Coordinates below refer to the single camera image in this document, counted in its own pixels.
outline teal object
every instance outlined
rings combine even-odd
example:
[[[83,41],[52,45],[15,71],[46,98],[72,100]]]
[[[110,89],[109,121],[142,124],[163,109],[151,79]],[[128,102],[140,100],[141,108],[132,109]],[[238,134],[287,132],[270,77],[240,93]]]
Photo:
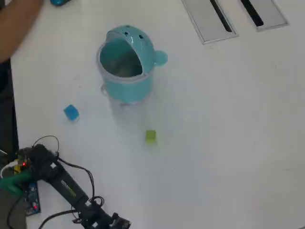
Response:
[[[122,104],[145,100],[153,88],[154,67],[166,62],[166,53],[155,51],[147,34],[130,25],[109,31],[97,57],[103,90]]]
[[[61,6],[69,1],[70,0],[51,0],[51,3],[55,6]]]
[[[15,174],[10,177],[5,177],[0,180],[0,188],[9,191],[11,194],[16,196],[22,196],[23,191],[20,189],[20,184],[29,182],[33,178],[28,171]]]

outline person's arm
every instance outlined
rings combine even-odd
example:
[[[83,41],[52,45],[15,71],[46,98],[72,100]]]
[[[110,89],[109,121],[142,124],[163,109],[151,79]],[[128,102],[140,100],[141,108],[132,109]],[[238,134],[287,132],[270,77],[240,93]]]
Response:
[[[9,59],[32,27],[43,0],[13,0],[0,12],[0,63]]]

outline vent slot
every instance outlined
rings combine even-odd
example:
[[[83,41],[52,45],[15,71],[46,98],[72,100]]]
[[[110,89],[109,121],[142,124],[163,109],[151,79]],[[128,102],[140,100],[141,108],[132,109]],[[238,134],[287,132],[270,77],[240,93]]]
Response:
[[[258,31],[288,25],[273,0],[240,0]]]
[[[217,0],[182,0],[203,44],[238,36]]]

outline circuit board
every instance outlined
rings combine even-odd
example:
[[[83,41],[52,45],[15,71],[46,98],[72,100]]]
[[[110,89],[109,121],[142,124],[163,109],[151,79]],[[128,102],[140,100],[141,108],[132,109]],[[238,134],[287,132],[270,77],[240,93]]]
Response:
[[[23,192],[25,203],[25,215],[31,216],[41,212],[37,183],[29,183],[28,188]]]

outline teal container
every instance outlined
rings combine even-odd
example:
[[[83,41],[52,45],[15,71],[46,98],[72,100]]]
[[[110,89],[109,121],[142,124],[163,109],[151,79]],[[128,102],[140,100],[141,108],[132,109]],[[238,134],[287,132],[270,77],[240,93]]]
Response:
[[[136,104],[151,94],[154,67],[164,65],[167,55],[155,51],[146,33],[125,25],[107,33],[97,59],[103,92],[121,104]]]

